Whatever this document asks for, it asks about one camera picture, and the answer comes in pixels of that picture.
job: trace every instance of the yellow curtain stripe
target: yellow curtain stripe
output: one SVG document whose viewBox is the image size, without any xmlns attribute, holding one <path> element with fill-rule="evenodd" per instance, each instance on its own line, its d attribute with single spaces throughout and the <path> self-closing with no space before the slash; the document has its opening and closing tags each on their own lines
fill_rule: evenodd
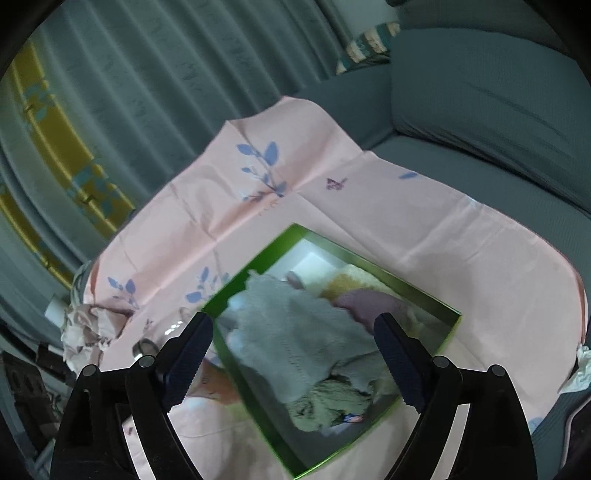
<svg viewBox="0 0 591 480">
<path fill-rule="evenodd" d="M 31 140 L 57 182 L 96 230 L 110 238 L 134 206 L 109 181 L 52 94 L 32 41 L 11 64 Z"/>
<path fill-rule="evenodd" d="M 65 288 L 72 286 L 73 275 L 61 261 L 44 246 L 41 238 L 19 209 L 14 198 L 4 185 L 0 185 L 0 211 L 12 225 L 27 248 Z"/>
</svg>

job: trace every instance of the green box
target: green box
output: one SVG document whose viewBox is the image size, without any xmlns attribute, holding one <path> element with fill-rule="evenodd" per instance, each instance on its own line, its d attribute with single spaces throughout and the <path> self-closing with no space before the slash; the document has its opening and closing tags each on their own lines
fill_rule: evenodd
<svg viewBox="0 0 591 480">
<path fill-rule="evenodd" d="M 281 412 L 284 407 L 274 398 L 269 389 L 265 390 L 265 387 L 256 380 L 256 375 L 252 371 L 239 364 L 227 347 L 223 326 L 219 325 L 217 319 L 226 310 L 228 300 L 245 289 L 249 271 L 254 270 L 259 274 L 267 272 L 303 240 L 345 264 L 355 265 L 372 274 L 406 299 L 413 306 L 415 313 L 420 313 L 417 317 L 421 321 L 423 319 L 425 322 L 430 321 L 434 326 L 433 320 L 430 319 L 437 319 L 435 320 L 437 322 L 435 330 L 438 333 L 432 335 L 433 339 L 429 341 L 429 344 L 423 342 L 432 355 L 441 351 L 445 341 L 451 337 L 462 318 L 459 312 L 435 297 L 301 225 L 291 225 L 238 272 L 224 288 L 207 302 L 203 311 L 215 320 L 214 346 L 246 409 L 255 420 L 273 452 L 295 478 L 301 478 L 310 473 L 352 446 L 355 441 L 379 423 L 384 414 L 391 408 L 396 408 L 400 400 L 399 397 L 379 400 L 371 407 L 372 410 L 363 423 L 347 425 L 346 430 L 343 429 L 343 433 L 331 434 L 330 437 L 323 437 L 321 433 L 317 432 L 301 432 L 293 425 L 291 425 L 293 428 L 291 431 L 285 422 L 285 415 Z"/>
</svg>

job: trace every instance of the pink floral sheet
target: pink floral sheet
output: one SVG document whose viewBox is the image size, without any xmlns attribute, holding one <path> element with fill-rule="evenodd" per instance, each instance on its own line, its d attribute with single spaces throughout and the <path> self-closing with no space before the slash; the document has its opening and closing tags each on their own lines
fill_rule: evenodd
<svg viewBox="0 0 591 480">
<path fill-rule="evenodd" d="M 462 312 L 443 355 L 463 368 L 503 365 L 527 419 L 549 412 L 586 328 L 569 262 L 505 215 L 363 152 L 319 106 L 292 98 L 227 122 L 95 263 L 85 303 L 133 311 L 101 369 L 130 366 L 147 326 L 196 311 L 292 223 Z M 436 479 L 447 478 L 466 414 L 459 408 Z M 288 478 L 242 406 L 188 398 L 170 419 L 205 478 Z M 416 420 L 400 405 L 309 478 L 381 480 Z M 125 433 L 140 477 L 153 478 L 132 422 Z"/>
</svg>

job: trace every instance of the yellow fluffy cloth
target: yellow fluffy cloth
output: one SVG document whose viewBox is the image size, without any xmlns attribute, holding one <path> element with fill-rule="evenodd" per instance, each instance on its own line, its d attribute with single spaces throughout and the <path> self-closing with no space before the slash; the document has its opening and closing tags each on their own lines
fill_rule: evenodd
<svg viewBox="0 0 591 480">
<path fill-rule="evenodd" d="M 384 285 L 372 274 L 367 273 L 365 270 L 354 265 L 347 265 L 346 267 L 341 268 L 336 276 L 324 287 L 320 296 L 333 302 L 342 294 L 360 288 L 379 291 L 387 293 L 397 299 L 400 298 L 397 293 L 394 293 L 391 288 Z"/>
</svg>

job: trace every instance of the crumpled tissue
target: crumpled tissue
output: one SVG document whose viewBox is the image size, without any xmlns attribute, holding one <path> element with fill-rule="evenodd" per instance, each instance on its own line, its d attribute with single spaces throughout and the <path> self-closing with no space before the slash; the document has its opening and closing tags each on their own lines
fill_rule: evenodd
<svg viewBox="0 0 591 480">
<path fill-rule="evenodd" d="M 574 393 L 587 390 L 591 385 L 591 349 L 586 345 L 577 348 L 579 369 L 560 389 L 560 393 Z"/>
<path fill-rule="evenodd" d="M 87 304 L 69 309 L 61 341 L 70 370 L 78 375 L 86 365 L 98 365 L 102 352 L 121 334 L 127 320 L 122 313 Z"/>
</svg>

